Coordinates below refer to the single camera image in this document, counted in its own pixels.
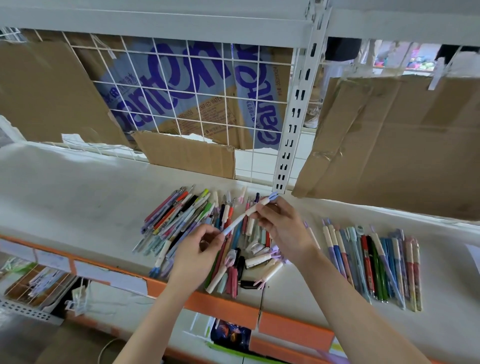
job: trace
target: hand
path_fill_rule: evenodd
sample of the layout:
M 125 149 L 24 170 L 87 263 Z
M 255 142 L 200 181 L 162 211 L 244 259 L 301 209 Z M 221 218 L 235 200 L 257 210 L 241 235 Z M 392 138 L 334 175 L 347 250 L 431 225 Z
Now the hand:
M 259 204 L 252 217 L 259 219 L 258 224 L 270 233 L 285 258 L 296 267 L 317 251 L 300 215 L 284 198 L 278 197 L 266 206 Z
M 200 247 L 202 240 L 210 242 L 206 249 Z M 180 243 L 168 284 L 191 294 L 207 278 L 224 240 L 225 236 L 213 226 L 198 226 Z

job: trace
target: slotted metal post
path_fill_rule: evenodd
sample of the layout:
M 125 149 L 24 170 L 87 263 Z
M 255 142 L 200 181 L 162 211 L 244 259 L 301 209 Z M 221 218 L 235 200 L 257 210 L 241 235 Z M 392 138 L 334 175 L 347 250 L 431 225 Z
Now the slotted metal post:
M 293 167 L 303 120 L 307 112 L 313 83 L 322 58 L 326 42 L 326 29 L 331 7 L 328 0 L 311 7 L 306 17 L 313 17 L 312 32 L 308 48 L 300 51 L 293 72 L 292 90 L 289 94 L 287 110 L 283 122 L 282 138 L 278 148 L 272 190 L 284 194 Z

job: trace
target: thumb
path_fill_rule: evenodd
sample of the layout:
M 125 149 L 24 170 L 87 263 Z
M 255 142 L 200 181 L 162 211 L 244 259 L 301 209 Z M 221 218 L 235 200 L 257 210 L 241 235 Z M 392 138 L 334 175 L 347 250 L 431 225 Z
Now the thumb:
M 274 210 L 272 210 L 268 206 L 263 206 L 261 204 L 258 205 L 257 212 L 259 213 L 260 216 L 269 220 L 272 224 L 276 226 L 281 223 L 281 220 L 283 218 L 282 215 L 276 213 Z
M 205 249 L 204 253 L 215 255 L 222 248 L 223 241 L 225 240 L 225 235 L 220 233 L 218 234 L 212 242 L 208 245 L 208 248 Z

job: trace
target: person's right hand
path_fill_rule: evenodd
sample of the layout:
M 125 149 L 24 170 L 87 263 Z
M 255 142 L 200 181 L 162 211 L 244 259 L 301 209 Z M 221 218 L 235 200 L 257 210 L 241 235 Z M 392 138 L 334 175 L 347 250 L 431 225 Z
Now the person's right hand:
M 257 207 L 258 224 L 266 229 L 282 254 L 296 267 L 317 251 L 299 213 L 284 198 L 278 197 L 272 203 Z

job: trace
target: pile of pens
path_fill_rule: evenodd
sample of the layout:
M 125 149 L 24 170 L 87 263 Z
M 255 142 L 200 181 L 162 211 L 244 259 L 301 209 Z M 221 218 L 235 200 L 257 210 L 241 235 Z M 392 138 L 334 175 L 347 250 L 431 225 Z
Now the pile of pens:
M 381 238 L 372 226 L 366 234 L 362 226 L 340 229 L 330 219 L 322 223 L 331 262 L 367 301 L 396 299 L 405 309 L 407 300 L 412 311 L 422 311 L 420 248 L 415 238 L 405 238 L 401 229 Z
M 143 237 L 133 252 L 143 251 L 144 255 L 157 256 L 149 276 L 166 278 L 173 266 L 179 243 L 196 226 L 205 223 L 217 227 L 225 234 L 222 248 L 205 281 L 205 290 L 212 293 L 216 288 L 218 293 L 225 292 L 236 298 L 238 286 L 244 289 L 262 289 L 288 261 L 271 241 L 268 232 L 251 218 L 251 214 L 256 211 L 257 204 L 266 205 L 276 199 L 278 194 L 274 192 L 261 198 L 257 193 L 252 200 L 247 197 L 244 212 L 232 221 L 235 210 L 238 212 L 243 205 L 246 187 L 233 200 L 230 191 L 227 191 L 221 201 L 218 191 L 205 189 L 201 194 L 195 195 L 194 188 L 192 186 L 187 190 L 187 187 L 181 187 L 175 190 L 145 218 L 141 229 Z M 263 263 L 265 269 L 259 279 L 241 279 L 245 268 Z

